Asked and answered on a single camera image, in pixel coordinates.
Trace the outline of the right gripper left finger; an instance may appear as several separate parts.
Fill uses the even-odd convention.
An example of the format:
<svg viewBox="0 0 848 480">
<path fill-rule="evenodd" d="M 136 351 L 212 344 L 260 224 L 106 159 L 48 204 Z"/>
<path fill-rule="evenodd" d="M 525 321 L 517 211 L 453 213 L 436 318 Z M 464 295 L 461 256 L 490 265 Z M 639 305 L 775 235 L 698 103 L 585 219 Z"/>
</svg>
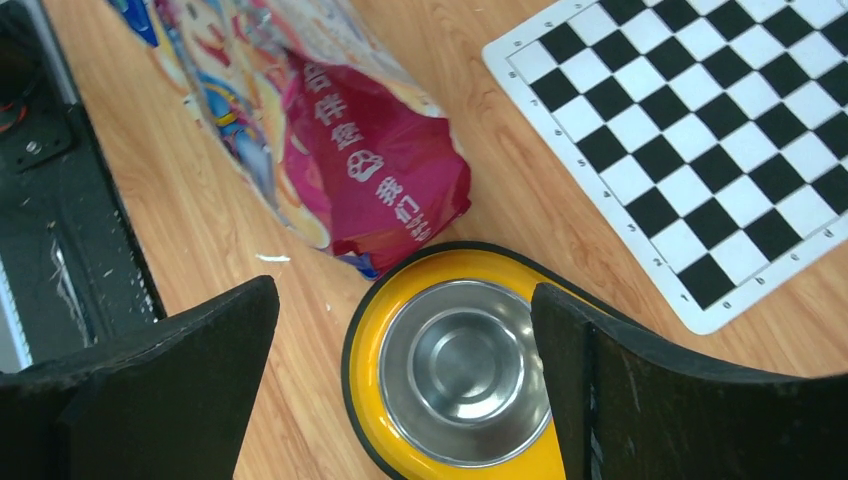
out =
<svg viewBox="0 0 848 480">
<path fill-rule="evenodd" d="M 1 378 L 5 479 L 230 479 L 279 316 L 268 275 Z"/>
</svg>

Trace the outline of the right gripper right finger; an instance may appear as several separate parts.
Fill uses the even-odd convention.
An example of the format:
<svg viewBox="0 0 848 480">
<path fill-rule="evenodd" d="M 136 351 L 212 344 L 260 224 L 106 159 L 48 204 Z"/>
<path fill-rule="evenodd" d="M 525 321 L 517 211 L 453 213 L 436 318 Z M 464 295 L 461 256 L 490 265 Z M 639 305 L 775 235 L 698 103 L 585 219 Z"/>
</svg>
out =
<svg viewBox="0 0 848 480">
<path fill-rule="evenodd" d="M 847 378 L 674 344 L 539 284 L 531 320 L 570 479 L 843 479 Z"/>
</svg>

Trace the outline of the pink pet food bag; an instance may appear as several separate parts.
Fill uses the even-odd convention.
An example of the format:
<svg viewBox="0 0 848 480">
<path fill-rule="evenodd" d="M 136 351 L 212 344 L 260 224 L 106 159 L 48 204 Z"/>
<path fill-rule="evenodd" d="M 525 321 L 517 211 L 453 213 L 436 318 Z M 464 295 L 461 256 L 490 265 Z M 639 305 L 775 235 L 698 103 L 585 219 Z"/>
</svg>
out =
<svg viewBox="0 0 848 480">
<path fill-rule="evenodd" d="M 348 1 L 116 1 L 280 223 L 383 276 L 470 207 L 441 108 Z"/>
</svg>

